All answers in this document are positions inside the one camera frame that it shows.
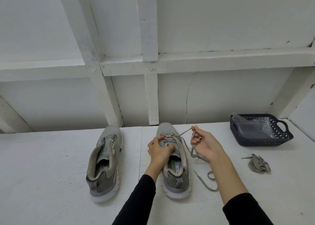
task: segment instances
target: shoe tongue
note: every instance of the shoe tongue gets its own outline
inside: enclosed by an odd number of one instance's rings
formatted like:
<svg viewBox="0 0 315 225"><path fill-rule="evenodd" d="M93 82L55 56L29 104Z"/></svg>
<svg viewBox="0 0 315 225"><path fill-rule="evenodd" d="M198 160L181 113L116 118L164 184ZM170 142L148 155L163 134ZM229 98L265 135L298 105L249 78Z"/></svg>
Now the shoe tongue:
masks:
<svg viewBox="0 0 315 225"><path fill-rule="evenodd" d="M176 140L167 138L166 141L167 144L165 144L165 146L169 146L171 144L175 145L175 150L171 153L171 156L177 156L178 158L180 158L179 145L177 144Z"/></svg>
<svg viewBox="0 0 315 225"><path fill-rule="evenodd" d="M96 163L98 164L102 159L109 160L109 151L111 149L111 143L112 143L113 138L108 137L105 138L104 144L102 148L100 149L98 155L97 155L97 160Z"/></svg>

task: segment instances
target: plastic bag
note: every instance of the plastic bag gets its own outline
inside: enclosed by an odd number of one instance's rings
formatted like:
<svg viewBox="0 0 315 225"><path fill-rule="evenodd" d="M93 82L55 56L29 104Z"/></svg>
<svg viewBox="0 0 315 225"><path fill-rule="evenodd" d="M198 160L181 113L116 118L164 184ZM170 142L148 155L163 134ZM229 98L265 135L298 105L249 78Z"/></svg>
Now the plastic bag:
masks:
<svg viewBox="0 0 315 225"><path fill-rule="evenodd" d="M244 117L232 113L232 119L238 125L238 130L247 139L272 139L276 138L270 125L269 117L259 117L247 120Z"/></svg>

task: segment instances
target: white table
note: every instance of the white table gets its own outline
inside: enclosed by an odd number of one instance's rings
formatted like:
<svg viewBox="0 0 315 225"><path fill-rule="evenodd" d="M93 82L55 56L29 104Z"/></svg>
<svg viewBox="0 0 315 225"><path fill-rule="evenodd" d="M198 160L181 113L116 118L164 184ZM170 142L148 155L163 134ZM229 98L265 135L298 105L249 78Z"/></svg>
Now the white table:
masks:
<svg viewBox="0 0 315 225"><path fill-rule="evenodd" d="M199 124L211 131L230 156L241 179L274 224L314 224L315 143L286 120L294 139L278 147L237 144L229 123ZM179 133L190 125L175 126ZM90 153L103 129L0 135L0 224L111 224L146 170L147 144L157 127L122 128L125 145L119 165L121 184L107 203L89 198L85 174ZM183 137L189 143L191 133ZM248 168L251 153L262 156L271 174ZM188 156L192 193L173 201L162 191L162 177L148 224L228 224L218 192L207 191L207 163ZM215 182L208 183L213 188Z"/></svg>

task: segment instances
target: shoelace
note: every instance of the shoelace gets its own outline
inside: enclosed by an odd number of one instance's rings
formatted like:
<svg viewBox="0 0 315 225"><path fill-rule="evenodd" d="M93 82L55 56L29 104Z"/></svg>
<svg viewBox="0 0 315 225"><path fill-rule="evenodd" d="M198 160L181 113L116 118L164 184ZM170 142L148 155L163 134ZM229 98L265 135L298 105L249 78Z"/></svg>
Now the shoelace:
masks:
<svg viewBox="0 0 315 225"><path fill-rule="evenodd" d="M209 162L208 160L206 160L206 159L203 158L202 156L198 155L198 152L196 152L196 155L194 154L195 147L196 147L198 144L196 144L196 145L191 144L191 146L192 146L192 149L191 149L191 150L188 148L187 143L186 143L185 139L182 137L182 135L185 134L186 132L188 132L189 130L191 130L191 128L189 128L187 131L184 131L183 133L181 133L181 134L178 135L178 136L176 136L174 133L164 133L164 134L162 134L162 135L165 136L165 138L173 138L175 141L176 141L176 139L181 138L181 139L184 141L184 144L185 144L187 150L190 152L190 156L191 156L192 158L199 158L199 159L202 159L203 161ZM207 184L203 181L203 179L197 174L197 172L196 172L196 171L194 171L194 172L195 172L195 174L197 175L198 179L201 181L201 183L206 187L207 190L212 191L212 192L217 192L217 191L218 191L218 188L213 189L213 188L208 187ZM210 179L210 180L212 180L212 181L215 181L215 178L211 178L211 177L209 176L209 175L211 175L211 174L213 174L213 171L209 171L209 172L208 172L208 174L207 174L208 179Z"/></svg>
<svg viewBox="0 0 315 225"><path fill-rule="evenodd" d="M250 157L244 157L242 159L251 159L248 163L248 166L251 171L263 174L265 172L270 172L270 166L269 164L264 161L264 159L260 156L256 156L255 154L252 154Z"/></svg>

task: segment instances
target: black sleeve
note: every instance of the black sleeve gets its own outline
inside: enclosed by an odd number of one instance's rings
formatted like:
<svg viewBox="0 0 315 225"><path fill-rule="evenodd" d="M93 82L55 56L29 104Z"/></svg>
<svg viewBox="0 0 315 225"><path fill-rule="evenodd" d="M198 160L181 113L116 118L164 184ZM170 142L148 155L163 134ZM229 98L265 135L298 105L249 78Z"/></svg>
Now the black sleeve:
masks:
<svg viewBox="0 0 315 225"><path fill-rule="evenodd" d="M155 190L153 179L149 175L142 175L112 225L146 225L155 196Z"/></svg>
<svg viewBox="0 0 315 225"><path fill-rule="evenodd" d="M223 212L230 225L273 225L258 202L249 193L236 195L230 199L223 207Z"/></svg>

